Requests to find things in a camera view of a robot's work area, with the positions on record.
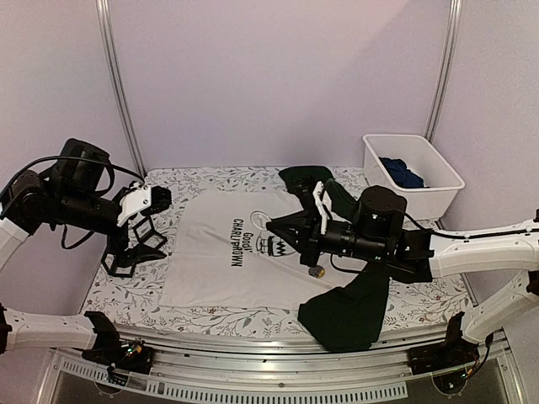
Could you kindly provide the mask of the white green raglan t-shirt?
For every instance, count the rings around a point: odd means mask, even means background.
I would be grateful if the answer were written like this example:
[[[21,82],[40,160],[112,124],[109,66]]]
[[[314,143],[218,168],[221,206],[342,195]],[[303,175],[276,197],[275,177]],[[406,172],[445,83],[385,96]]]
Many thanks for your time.
[[[299,261],[269,256],[265,225],[298,211],[282,191],[207,190],[184,208],[160,303],[167,307],[291,307],[305,331],[331,352],[367,350],[382,329],[389,280],[367,270],[343,274],[318,265],[313,278]]]

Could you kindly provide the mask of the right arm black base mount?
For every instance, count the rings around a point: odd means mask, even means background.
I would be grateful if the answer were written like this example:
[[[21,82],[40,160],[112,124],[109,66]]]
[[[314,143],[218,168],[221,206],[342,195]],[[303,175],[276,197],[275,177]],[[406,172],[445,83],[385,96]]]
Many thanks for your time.
[[[463,317],[464,312],[461,311],[449,320],[442,342],[410,348],[407,351],[408,367],[413,375],[448,369],[478,360],[478,344],[470,343],[462,337]]]

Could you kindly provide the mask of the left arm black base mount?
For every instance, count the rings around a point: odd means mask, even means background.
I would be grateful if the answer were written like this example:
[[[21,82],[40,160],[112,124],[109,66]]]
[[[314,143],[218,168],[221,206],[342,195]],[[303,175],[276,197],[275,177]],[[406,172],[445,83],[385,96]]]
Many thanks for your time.
[[[148,375],[155,350],[141,339],[121,340],[119,337],[97,337],[94,345],[82,351],[82,358],[112,370],[121,369]]]

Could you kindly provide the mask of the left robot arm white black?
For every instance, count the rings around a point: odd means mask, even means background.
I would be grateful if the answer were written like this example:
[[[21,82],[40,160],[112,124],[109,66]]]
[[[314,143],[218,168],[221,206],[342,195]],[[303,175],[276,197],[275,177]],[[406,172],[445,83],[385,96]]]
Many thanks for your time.
[[[141,223],[152,224],[152,216],[167,210],[172,193],[161,186],[149,186],[137,176],[130,186],[118,191],[113,199],[105,195],[110,187],[99,189],[102,175],[109,185],[122,167],[114,165],[103,149],[71,138],[57,156],[44,157],[46,170],[37,173],[29,163],[16,172],[1,192],[1,263],[6,264],[26,240],[44,224],[51,229],[73,226],[106,236],[104,256],[112,259],[109,275],[119,276],[122,269],[131,276],[139,263],[164,258],[161,245],[152,247],[154,237],[161,244],[167,238],[153,227],[130,246],[129,222],[138,215]],[[17,348],[76,348],[93,351],[107,365],[125,358],[125,347],[112,321],[102,312],[87,311],[77,316],[23,314],[2,307],[1,350]]]

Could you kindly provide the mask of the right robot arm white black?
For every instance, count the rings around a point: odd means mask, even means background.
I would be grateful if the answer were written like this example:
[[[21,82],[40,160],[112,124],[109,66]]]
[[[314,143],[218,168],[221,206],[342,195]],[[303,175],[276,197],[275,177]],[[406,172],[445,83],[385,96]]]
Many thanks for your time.
[[[321,254],[367,262],[402,283],[430,282],[453,274],[516,269],[505,287],[481,305],[451,320],[456,334],[436,348],[435,359],[454,366],[514,315],[538,305],[538,222],[459,233],[416,226],[403,229],[409,218],[407,200],[382,186],[365,189],[350,221],[328,213],[330,201],[318,183],[311,195],[300,193],[304,210],[271,219],[268,231],[300,255],[301,264],[314,267]]]

